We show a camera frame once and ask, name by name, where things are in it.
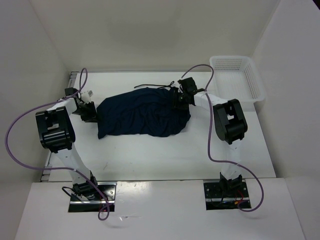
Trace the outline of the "navy blue shorts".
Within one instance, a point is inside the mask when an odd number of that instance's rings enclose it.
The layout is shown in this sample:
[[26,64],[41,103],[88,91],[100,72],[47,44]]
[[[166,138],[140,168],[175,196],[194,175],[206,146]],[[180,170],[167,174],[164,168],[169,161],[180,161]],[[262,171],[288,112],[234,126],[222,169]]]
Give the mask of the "navy blue shorts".
[[105,98],[96,108],[98,139],[106,136],[179,134],[191,118],[190,110],[174,107],[178,88],[169,85],[144,87]]

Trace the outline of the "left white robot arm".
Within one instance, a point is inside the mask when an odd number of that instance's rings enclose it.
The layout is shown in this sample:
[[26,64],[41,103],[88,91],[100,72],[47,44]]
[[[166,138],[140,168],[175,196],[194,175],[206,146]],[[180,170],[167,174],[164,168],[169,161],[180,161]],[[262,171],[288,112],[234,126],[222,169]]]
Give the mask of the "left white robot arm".
[[76,134],[70,120],[70,115],[74,114],[85,123],[97,122],[96,107],[91,101],[92,91],[81,96],[76,88],[69,87],[64,92],[65,98],[61,102],[35,114],[39,140],[43,148],[50,150],[66,168],[71,169],[69,174],[75,198],[96,200],[100,187],[76,150]]

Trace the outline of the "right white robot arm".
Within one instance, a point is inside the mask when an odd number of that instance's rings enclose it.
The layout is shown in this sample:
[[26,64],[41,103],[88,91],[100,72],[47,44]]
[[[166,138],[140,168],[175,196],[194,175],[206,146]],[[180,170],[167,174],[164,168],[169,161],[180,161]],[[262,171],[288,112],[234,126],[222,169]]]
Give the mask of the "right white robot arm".
[[242,184],[240,171],[240,147],[248,130],[248,124],[242,106],[237,99],[227,100],[208,93],[204,88],[197,88],[193,78],[178,80],[179,88],[174,91],[173,105],[184,110],[190,105],[201,107],[210,113],[207,153],[210,155],[211,136],[215,131],[224,143],[225,160],[219,174],[219,191],[224,197],[230,197]]

